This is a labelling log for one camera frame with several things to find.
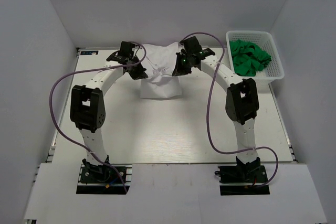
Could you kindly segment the white t shirt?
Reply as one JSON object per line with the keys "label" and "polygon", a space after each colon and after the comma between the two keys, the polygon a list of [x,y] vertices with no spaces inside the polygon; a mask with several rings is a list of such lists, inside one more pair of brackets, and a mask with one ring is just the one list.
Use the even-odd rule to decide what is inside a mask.
{"label": "white t shirt", "polygon": [[171,99],[182,94],[178,77],[173,76],[179,44],[168,46],[144,45],[146,58],[141,65],[146,69],[146,79],[141,80],[140,98]]}

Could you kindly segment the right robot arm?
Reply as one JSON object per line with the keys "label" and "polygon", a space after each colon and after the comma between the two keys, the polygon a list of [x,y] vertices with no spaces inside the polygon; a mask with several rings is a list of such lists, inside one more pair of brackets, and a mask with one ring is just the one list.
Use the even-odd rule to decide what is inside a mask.
{"label": "right robot arm", "polygon": [[209,48],[202,48],[195,36],[185,37],[180,41],[182,49],[176,54],[174,76],[184,76],[192,68],[212,77],[211,87],[218,83],[226,93],[225,111],[234,124],[237,150],[230,152],[236,156],[234,176],[247,182],[256,175],[260,168],[260,158],[256,151],[254,125],[259,100],[254,79],[244,79],[231,71],[222,62],[222,58],[211,61],[215,53]]}

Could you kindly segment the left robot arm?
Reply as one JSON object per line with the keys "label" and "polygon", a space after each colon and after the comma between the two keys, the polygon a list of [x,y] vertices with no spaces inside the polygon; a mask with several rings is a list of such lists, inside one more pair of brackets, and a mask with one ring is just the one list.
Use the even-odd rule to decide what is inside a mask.
{"label": "left robot arm", "polygon": [[104,95],[125,73],[134,80],[147,78],[145,68],[139,61],[137,56],[110,56],[103,70],[84,85],[75,85],[71,91],[70,119],[75,123],[87,148],[87,157],[82,162],[101,182],[108,180],[111,175],[111,168],[101,163],[109,163],[101,131],[106,120]]}

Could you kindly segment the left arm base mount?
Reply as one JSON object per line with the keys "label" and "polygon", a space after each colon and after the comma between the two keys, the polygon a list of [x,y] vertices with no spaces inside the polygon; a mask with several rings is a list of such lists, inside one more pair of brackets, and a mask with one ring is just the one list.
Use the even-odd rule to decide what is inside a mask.
{"label": "left arm base mount", "polygon": [[132,165],[117,165],[126,190],[117,172],[108,168],[105,175],[95,174],[81,165],[76,194],[77,195],[126,195],[131,186]]}

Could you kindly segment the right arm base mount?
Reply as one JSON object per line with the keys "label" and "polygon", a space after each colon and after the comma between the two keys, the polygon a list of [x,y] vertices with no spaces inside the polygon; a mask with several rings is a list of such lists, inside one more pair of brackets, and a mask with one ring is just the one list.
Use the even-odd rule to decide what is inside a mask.
{"label": "right arm base mount", "polygon": [[265,167],[262,165],[253,171],[248,178],[238,175],[237,166],[219,166],[214,175],[219,179],[221,196],[256,196],[269,195],[268,185],[260,186],[268,181]]}

